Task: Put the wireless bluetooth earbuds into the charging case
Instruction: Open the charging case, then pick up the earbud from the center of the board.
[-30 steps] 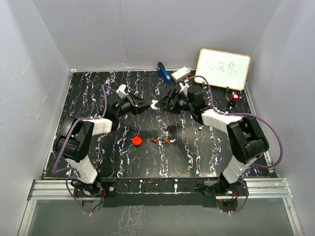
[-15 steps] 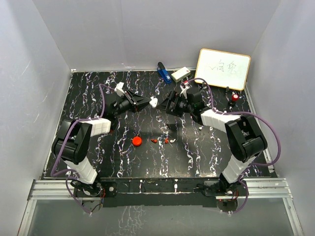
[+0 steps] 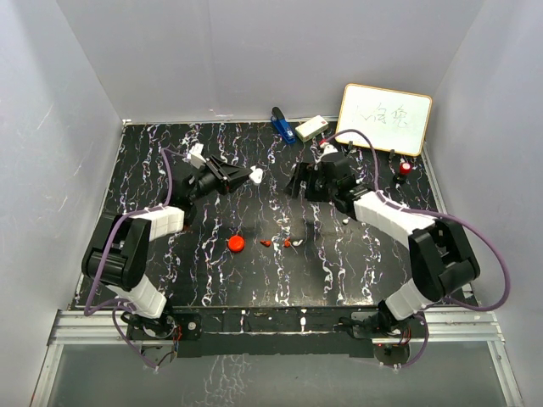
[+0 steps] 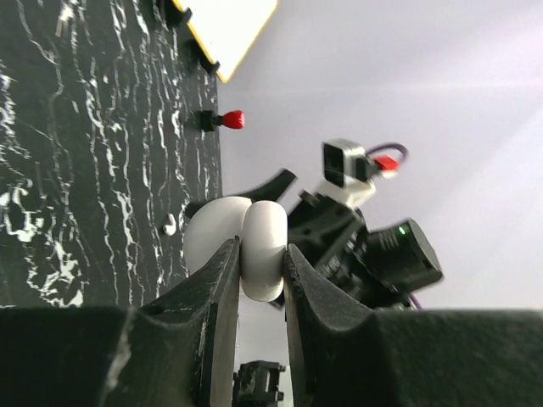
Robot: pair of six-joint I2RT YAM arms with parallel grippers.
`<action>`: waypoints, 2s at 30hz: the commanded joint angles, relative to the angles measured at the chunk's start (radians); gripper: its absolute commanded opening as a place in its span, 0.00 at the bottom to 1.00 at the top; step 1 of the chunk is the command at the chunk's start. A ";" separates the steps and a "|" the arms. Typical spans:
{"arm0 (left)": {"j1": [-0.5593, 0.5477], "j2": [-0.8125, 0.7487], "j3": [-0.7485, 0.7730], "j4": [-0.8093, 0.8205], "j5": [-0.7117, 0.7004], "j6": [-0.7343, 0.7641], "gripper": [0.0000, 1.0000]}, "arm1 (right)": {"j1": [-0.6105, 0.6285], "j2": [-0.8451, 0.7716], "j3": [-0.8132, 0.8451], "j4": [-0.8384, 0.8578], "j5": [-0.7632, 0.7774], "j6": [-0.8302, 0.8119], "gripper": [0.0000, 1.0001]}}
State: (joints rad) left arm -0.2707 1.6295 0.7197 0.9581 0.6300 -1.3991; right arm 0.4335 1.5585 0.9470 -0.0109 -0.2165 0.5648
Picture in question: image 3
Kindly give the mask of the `white earbud charging case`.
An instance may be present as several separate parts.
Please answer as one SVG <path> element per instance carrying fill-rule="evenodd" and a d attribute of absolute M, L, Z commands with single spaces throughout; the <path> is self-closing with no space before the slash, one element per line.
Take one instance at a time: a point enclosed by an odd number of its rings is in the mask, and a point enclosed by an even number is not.
<path fill-rule="evenodd" d="M 249 179 L 254 185 L 260 185 L 263 178 L 263 169 L 256 166 L 251 166 L 250 169 Z"/>

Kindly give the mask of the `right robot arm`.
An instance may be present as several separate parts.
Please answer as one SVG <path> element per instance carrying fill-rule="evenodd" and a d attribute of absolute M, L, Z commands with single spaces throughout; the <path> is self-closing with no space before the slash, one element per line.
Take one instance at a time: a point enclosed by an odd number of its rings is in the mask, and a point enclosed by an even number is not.
<path fill-rule="evenodd" d="M 411 278 L 378 304 L 374 315 L 348 320 L 349 329 L 372 335 L 398 336 L 409 318 L 438 303 L 480 275 L 462 225 L 434 215 L 412 214 L 396 202 L 381 198 L 373 187 L 360 183 L 347 158 L 326 153 L 315 163 L 302 161 L 284 189 L 295 198 L 331 203 L 351 219 L 379 229 L 409 252 Z"/>

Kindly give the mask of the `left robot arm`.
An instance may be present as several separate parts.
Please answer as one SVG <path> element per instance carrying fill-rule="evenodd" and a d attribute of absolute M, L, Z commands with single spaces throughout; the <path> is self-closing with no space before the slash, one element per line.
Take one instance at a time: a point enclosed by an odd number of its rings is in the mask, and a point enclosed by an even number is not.
<path fill-rule="evenodd" d="M 163 203 L 123 215 L 102 214 L 81 262 L 81 272 L 92 280 L 93 289 L 104 285 L 115 293 L 104 305 L 122 310 L 126 324 L 157 338 L 178 335 L 181 326 L 166 296 L 146 274 L 150 243 L 190 226 L 201 198 L 213 192 L 227 195 L 246 181 L 258 185 L 263 178 L 256 166 L 246 168 L 191 153 L 194 170 L 179 180 L 168 155 L 168 150 L 163 151 L 167 181 Z"/>

